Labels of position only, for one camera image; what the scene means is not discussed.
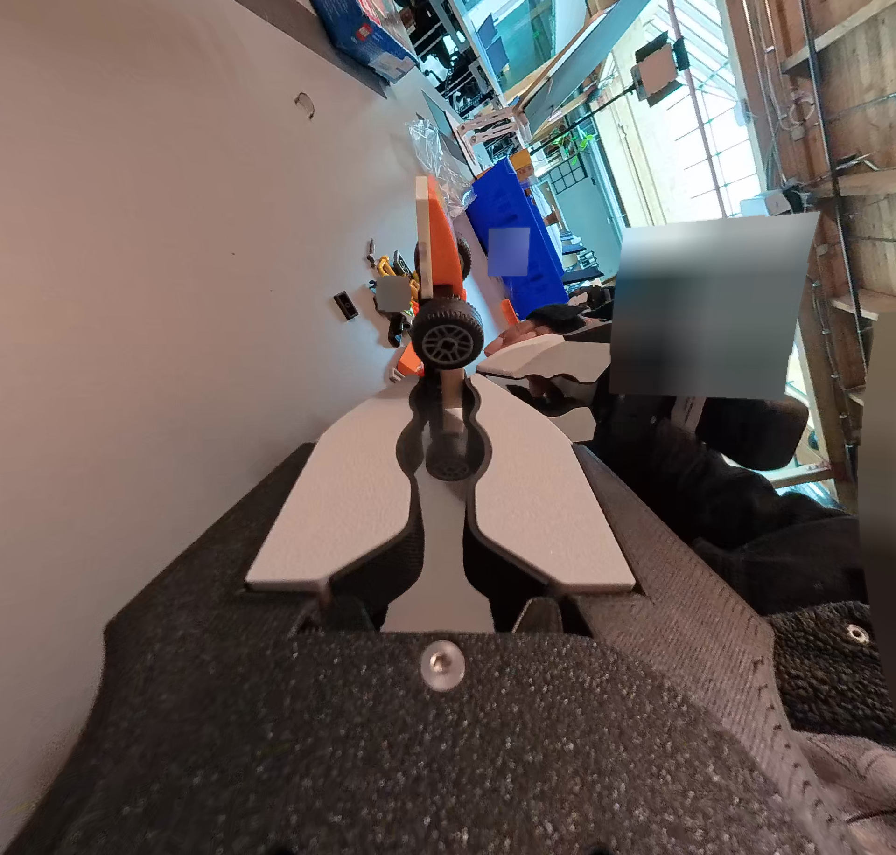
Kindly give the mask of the person's pale printed shirt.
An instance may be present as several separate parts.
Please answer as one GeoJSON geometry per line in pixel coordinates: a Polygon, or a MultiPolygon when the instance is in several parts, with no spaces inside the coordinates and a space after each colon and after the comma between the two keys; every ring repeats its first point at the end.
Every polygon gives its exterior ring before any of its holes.
{"type": "Polygon", "coordinates": [[[863,853],[895,852],[895,752],[864,737],[799,733],[801,749],[863,853]]]}

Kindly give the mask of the orange lego race car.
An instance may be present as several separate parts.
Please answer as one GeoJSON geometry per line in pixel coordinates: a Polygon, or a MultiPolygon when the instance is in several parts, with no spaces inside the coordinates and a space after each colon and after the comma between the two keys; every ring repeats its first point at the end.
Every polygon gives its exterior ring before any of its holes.
{"type": "Polygon", "coordinates": [[[415,180],[419,309],[410,343],[423,366],[423,406],[429,427],[425,464],[432,478],[454,482],[476,471],[480,457],[466,425],[466,368],[480,356],[485,330],[465,290],[471,255],[454,232],[435,177],[415,180]]]}

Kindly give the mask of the person's right forearm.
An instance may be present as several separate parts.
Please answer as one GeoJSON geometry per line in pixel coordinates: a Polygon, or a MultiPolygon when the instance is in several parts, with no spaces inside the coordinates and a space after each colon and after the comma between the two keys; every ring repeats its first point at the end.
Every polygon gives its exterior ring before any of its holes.
{"type": "Polygon", "coordinates": [[[589,447],[686,543],[739,549],[764,535],[831,516],[800,493],[780,495],[763,476],[658,415],[649,396],[599,392],[589,447]]]}

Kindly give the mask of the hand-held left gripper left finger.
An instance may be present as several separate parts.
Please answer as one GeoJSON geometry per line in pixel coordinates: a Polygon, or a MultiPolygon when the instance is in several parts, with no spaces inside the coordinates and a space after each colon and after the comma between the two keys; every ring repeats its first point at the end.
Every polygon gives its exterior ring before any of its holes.
{"type": "Polygon", "coordinates": [[[391,384],[322,433],[247,575],[253,592],[350,596],[380,618],[422,569],[417,384],[391,384]]]}

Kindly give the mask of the blue lego box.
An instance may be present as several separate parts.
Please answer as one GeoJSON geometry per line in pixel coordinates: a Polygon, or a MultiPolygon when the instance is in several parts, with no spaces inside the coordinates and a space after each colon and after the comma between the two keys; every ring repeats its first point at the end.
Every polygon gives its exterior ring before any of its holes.
{"type": "Polygon", "coordinates": [[[331,43],[395,84],[420,66],[394,0],[310,0],[331,43]]]}

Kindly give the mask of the grey round lego tile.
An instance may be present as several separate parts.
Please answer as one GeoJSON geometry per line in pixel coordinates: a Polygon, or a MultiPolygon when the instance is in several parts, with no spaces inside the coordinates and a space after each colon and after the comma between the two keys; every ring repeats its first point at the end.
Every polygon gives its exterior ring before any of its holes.
{"type": "Polygon", "coordinates": [[[417,297],[413,278],[403,275],[386,274],[375,280],[375,308],[384,315],[406,313],[417,297]]]}

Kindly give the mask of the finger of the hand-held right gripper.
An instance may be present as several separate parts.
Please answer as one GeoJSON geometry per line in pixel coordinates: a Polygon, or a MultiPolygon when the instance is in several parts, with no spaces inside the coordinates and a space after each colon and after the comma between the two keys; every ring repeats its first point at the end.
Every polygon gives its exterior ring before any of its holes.
{"type": "Polygon", "coordinates": [[[610,345],[564,337],[533,337],[502,348],[479,362],[476,371],[505,379],[563,377],[597,381],[610,365],[610,345]]]}
{"type": "Polygon", "coordinates": [[[597,428],[593,404],[598,384],[574,379],[510,380],[504,388],[546,417],[574,444],[593,440],[597,428]]]}

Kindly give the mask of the blue plastic bin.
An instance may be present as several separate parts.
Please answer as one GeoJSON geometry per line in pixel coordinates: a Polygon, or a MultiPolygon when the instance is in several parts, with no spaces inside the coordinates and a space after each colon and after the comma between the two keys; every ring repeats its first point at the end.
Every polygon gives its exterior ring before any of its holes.
{"type": "Polygon", "coordinates": [[[501,280],[517,317],[566,304],[557,244],[510,160],[479,176],[473,193],[467,217],[487,256],[488,276],[501,280]]]}

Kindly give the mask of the person's right hand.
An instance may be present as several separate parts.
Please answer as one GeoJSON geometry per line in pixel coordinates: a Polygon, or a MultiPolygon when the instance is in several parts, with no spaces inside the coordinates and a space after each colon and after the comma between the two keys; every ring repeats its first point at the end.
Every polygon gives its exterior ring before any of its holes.
{"type": "Polygon", "coordinates": [[[517,343],[526,342],[543,335],[555,334],[555,332],[556,330],[550,324],[536,322],[535,320],[520,321],[489,343],[485,347],[483,354],[486,357],[490,357],[517,343]]]}

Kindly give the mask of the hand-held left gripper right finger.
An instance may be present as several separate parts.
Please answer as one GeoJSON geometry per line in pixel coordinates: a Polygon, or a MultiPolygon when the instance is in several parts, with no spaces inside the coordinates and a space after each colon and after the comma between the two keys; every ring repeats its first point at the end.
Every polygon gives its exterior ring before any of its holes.
{"type": "Polygon", "coordinates": [[[637,581],[570,439],[484,376],[469,381],[484,445],[468,494],[465,572],[494,622],[532,598],[621,595],[637,581]]]}

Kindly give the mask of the clear plastic bag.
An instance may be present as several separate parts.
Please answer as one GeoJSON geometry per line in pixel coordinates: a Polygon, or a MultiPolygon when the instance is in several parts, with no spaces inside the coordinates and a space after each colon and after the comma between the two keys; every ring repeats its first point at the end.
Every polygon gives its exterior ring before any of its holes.
{"type": "Polygon", "coordinates": [[[435,122],[421,116],[407,122],[406,129],[420,168],[435,178],[449,217],[457,218],[475,200],[475,192],[465,157],[451,149],[457,145],[454,137],[445,137],[435,122]]]}

